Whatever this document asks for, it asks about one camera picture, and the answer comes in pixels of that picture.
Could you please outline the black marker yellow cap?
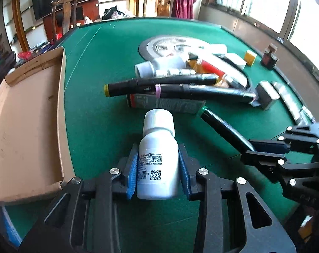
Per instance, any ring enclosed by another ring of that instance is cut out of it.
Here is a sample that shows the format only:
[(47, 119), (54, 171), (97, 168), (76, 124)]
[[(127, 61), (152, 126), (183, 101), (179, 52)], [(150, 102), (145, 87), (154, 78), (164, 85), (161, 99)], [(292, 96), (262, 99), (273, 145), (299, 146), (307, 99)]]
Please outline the black marker yellow cap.
[(173, 75), (166, 77), (134, 78), (126, 81), (108, 83), (103, 86), (106, 97), (153, 92), (156, 85), (214, 85), (216, 74)]

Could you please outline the white power adapter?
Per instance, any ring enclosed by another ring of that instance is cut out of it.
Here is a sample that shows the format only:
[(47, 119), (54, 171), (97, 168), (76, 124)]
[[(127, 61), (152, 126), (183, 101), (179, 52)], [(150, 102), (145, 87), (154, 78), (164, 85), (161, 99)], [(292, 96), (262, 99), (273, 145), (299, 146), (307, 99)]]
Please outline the white power adapter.
[(269, 81), (260, 81), (254, 89), (254, 93), (256, 97), (251, 103), (252, 107), (260, 107), (263, 110), (269, 110), (280, 98)]

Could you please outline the black marker pink cap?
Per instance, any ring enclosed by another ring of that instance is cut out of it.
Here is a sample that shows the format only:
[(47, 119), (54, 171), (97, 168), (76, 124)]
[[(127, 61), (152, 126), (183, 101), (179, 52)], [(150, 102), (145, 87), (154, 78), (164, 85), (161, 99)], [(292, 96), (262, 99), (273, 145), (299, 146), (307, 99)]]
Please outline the black marker pink cap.
[(226, 89), (214, 86), (199, 86), (187, 84), (158, 84), (155, 86), (155, 96), (158, 99), (189, 99), (200, 101), (229, 99), (231, 101), (244, 103), (252, 103), (257, 99), (257, 95), (254, 92), (247, 92), (238, 89)]

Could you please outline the red cloth on chair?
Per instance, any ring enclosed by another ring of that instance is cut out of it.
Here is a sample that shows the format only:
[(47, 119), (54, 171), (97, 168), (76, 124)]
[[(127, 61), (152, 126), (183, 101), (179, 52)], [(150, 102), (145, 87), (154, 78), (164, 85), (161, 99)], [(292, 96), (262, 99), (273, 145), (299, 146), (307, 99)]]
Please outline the red cloth on chair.
[(172, 6), (172, 17), (179, 19), (194, 18), (194, 3), (196, 0), (174, 0)]

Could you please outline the cardboard box tray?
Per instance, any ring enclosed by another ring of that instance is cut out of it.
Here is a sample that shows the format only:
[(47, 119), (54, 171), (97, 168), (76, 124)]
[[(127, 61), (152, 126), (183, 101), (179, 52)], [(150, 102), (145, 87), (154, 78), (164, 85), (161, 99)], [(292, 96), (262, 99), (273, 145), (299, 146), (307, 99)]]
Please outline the cardboard box tray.
[(53, 197), (74, 177), (65, 119), (66, 53), (55, 48), (0, 84), (0, 206)]

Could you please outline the yellow tape roll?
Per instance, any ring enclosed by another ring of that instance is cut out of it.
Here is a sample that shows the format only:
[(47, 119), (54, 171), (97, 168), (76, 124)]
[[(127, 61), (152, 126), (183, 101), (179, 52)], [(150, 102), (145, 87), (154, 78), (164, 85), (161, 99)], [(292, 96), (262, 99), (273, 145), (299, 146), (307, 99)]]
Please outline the yellow tape roll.
[(251, 50), (247, 50), (244, 55), (244, 61), (247, 66), (252, 66), (256, 60), (257, 54)]

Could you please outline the round mahjong table centre panel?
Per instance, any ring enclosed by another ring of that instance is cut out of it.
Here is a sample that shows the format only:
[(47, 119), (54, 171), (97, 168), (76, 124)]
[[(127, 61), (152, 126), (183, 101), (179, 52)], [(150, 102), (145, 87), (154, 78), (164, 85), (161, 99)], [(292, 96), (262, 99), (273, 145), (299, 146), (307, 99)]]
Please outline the round mahjong table centre panel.
[(228, 53), (225, 44), (209, 44), (203, 40), (172, 35), (160, 35), (143, 41), (138, 48), (142, 58), (179, 56), (186, 62), (184, 69), (156, 70), (155, 77), (170, 75), (216, 74), (218, 83), (247, 90), (250, 80), (243, 72), (246, 62), (235, 53)]

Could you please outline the red white medicine box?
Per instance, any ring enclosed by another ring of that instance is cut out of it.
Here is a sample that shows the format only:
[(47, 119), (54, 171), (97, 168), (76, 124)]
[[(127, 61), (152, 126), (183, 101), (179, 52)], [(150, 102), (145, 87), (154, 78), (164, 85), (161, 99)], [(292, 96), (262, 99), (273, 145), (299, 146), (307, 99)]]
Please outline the red white medicine box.
[(128, 94), (127, 104), (135, 109), (165, 109), (175, 113), (197, 114), (206, 104), (205, 101), (194, 101), (188, 99), (158, 99), (154, 95)]

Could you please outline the white tube container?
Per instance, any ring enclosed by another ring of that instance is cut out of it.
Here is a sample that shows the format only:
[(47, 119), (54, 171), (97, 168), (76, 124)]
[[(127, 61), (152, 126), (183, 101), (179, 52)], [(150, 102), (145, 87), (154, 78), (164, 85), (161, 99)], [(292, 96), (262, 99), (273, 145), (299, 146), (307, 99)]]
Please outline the white tube container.
[(154, 77), (156, 70), (184, 69), (185, 67), (186, 62), (181, 57), (171, 55), (136, 64), (134, 70), (137, 78), (148, 78)]

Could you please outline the white pill bottle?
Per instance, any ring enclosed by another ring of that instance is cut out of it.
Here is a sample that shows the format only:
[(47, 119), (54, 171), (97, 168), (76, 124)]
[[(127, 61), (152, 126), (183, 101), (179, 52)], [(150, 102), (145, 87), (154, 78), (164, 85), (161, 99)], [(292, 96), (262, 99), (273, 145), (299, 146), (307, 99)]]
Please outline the white pill bottle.
[(146, 113), (139, 144), (137, 197), (170, 199), (178, 194), (178, 144), (171, 112), (153, 109)]

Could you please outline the dark perfume bottle wooden cap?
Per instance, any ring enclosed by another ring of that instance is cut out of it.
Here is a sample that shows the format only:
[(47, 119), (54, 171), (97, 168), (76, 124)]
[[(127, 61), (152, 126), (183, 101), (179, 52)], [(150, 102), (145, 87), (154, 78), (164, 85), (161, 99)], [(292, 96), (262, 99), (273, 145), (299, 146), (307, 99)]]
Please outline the dark perfume bottle wooden cap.
[(275, 55), (277, 49), (274, 44), (269, 44), (261, 58), (260, 64), (268, 70), (273, 70), (278, 61), (278, 57)]

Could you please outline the silver tube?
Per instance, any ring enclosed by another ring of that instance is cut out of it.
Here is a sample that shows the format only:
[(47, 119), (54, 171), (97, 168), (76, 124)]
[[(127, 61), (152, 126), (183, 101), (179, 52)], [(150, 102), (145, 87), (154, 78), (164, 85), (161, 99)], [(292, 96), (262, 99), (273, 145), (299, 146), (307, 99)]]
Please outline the silver tube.
[(281, 97), (284, 105), (286, 106), (288, 112), (290, 113), (291, 117), (293, 118), (294, 122), (297, 125), (302, 125), (305, 124), (305, 121), (303, 120), (299, 107), (297, 104), (294, 102), (291, 94), (288, 92), (286, 87), (279, 83), (279, 82), (272, 82), (271, 83), (273, 88), (277, 91), (279, 96)]

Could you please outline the wooden chair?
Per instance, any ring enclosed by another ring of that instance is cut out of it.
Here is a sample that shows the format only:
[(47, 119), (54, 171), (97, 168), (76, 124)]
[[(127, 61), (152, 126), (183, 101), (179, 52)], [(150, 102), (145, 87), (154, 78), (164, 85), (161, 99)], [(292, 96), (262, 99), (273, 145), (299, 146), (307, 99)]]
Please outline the wooden chair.
[(62, 35), (70, 30), (70, 21), (72, 21), (73, 28), (76, 24), (76, 11), (78, 0), (57, 0), (51, 2), (51, 22), (53, 32), (53, 42), (57, 41), (57, 27), (56, 27), (56, 9), (57, 6), (62, 5)]

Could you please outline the black marker green cap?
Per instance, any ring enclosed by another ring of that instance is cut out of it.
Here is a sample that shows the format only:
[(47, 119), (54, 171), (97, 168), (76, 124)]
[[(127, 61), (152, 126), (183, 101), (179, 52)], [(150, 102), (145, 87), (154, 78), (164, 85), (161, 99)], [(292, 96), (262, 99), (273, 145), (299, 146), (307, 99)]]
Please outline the black marker green cap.
[(232, 145), (239, 153), (243, 154), (246, 151), (254, 151), (253, 145), (241, 135), (234, 127), (221, 119), (218, 115), (203, 106), (198, 115), (208, 125), (210, 125), (223, 139)]

